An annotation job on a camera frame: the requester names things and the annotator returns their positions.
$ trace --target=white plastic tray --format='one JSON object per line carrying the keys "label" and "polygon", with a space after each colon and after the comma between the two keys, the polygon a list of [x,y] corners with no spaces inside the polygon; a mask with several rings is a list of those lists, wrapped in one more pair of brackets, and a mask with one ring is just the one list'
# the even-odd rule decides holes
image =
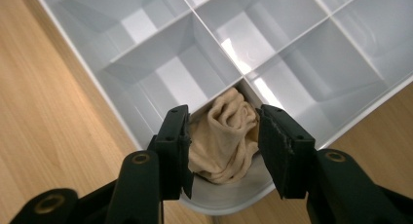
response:
{"label": "white plastic tray", "polygon": [[[413,80],[413,0],[39,0],[137,149],[169,109],[194,116],[236,87],[327,147]],[[274,189],[196,178],[194,210],[238,211]]]}

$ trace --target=beige sock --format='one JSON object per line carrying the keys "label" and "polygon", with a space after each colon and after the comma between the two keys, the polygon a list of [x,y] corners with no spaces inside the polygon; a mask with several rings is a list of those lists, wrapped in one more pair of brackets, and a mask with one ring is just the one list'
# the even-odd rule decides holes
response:
{"label": "beige sock", "polygon": [[189,169],[213,183],[240,180],[258,151],[258,117],[234,88],[190,126]]}

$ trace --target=beige cloth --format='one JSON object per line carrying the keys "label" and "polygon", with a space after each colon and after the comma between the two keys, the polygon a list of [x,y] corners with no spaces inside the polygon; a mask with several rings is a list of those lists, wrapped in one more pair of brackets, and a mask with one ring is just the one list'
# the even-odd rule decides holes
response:
{"label": "beige cloth", "polygon": [[191,124],[190,133],[189,169],[213,183],[243,178],[258,151],[258,116],[234,88]]}

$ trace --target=fabric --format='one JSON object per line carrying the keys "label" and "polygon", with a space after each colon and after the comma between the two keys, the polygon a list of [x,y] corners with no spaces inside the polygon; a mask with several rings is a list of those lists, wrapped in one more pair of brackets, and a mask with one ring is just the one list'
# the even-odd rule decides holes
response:
{"label": "fabric", "polygon": [[190,126],[189,169],[212,183],[240,180],[258,151],[258,126],[258,115],[243,95],[227,91]]}

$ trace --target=wooden floor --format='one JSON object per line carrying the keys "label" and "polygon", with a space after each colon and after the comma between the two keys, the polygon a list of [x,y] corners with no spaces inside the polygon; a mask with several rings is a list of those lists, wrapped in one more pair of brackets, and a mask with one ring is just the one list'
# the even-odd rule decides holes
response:
{"label": "wooden floor", "polygon": [[[333,148],[378,184],[413,198],[413,85],[362,120]],[[0,0],[0,223],[56,187],[84,196],[115,179],[132,144],[33,0]],[[178,202],[166,223],[211,223]],[[305,201],[271,193],[220,223],[309,223]]]}

